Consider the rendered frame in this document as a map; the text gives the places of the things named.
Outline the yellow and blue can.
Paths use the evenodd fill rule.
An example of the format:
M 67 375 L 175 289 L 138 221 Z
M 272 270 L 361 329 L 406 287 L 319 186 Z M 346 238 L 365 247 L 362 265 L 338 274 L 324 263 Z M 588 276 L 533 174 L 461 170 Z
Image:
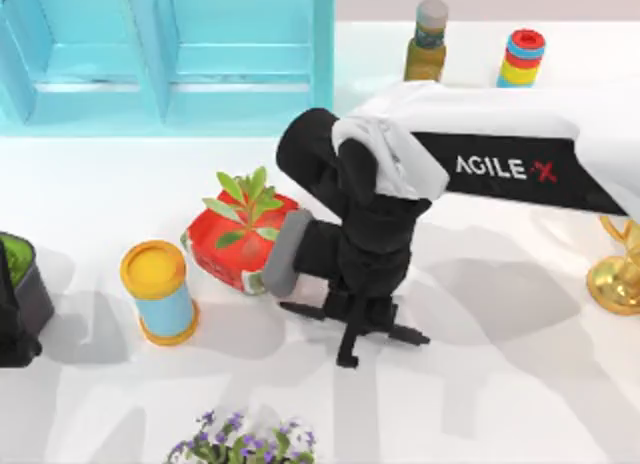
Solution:
M 150 342 L 176 346 L 194 334 L 199 308 L 189 293 L 186 263 L 176 246 L 150 240 L 132 247 L 121 261 L 120 278 Z

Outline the dark grey pot, green plant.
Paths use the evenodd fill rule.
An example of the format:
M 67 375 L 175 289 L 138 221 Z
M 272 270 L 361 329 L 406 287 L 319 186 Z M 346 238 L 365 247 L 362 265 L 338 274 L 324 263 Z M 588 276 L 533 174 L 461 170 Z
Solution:
M 34 246 L 26 239 L 0 232 L 5 248 L 9 274 L 29 332 L 39 335 L 54 315 L 54 307 L 42 280 Z

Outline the stack of coloured rings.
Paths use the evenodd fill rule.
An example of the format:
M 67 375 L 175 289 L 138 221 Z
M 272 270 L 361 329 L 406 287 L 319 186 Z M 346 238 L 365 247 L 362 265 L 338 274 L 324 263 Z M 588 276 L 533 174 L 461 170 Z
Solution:
M 496 86 L 532 87 L 544 56 L 544 36 L 533 29 L 517 29 L 508 37 Z

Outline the purple flower plant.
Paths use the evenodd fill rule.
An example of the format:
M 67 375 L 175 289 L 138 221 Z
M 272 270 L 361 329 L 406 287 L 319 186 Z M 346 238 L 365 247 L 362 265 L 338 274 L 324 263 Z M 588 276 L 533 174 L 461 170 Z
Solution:
M 316 435 L 296 418 L 271 423 L 242 410 L 210 410 L 196 423 L 162 464 L 317 464 Z

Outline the gold trophy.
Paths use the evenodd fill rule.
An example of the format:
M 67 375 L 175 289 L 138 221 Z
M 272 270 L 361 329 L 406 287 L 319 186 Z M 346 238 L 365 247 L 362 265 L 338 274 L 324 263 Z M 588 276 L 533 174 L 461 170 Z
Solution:
M 592 298 L 614 314 L 640 315 L 640 224 L 627 219 L 619 230 L 607 216 L 600 217 L 604 230 L 624 246 L 621 256 L 609 256 L 587 273 Z

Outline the light blue rack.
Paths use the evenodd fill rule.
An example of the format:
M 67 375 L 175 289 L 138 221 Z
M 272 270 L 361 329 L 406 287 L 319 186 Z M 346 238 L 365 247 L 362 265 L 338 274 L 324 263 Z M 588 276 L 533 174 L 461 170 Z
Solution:
M 0 0 L 0 136 L 272 136 L 333 101 L 335 0 Z

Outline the red pot with green plant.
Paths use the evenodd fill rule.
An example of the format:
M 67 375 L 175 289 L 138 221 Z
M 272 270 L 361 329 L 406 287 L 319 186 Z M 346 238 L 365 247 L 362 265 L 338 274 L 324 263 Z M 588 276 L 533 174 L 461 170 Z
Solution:
M 266 260 L 285 217 L 299 205 L 267 183 L 263 166 L 244 176 L 216 176 L 221 191 L 202 199 L 204 210 L 182 234 L 182 246 L 221 282 L 247 295 L 263 294 Z

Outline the olive bottle with grey cap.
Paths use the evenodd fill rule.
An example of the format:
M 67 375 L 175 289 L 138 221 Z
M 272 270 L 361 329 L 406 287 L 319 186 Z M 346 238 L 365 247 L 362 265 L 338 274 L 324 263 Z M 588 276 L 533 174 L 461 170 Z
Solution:
M 408 43 L 405 81 L 438 82 L 446 59 L 448 6 L 442 0 L 423 0 L 416 8 L 414 36 Z

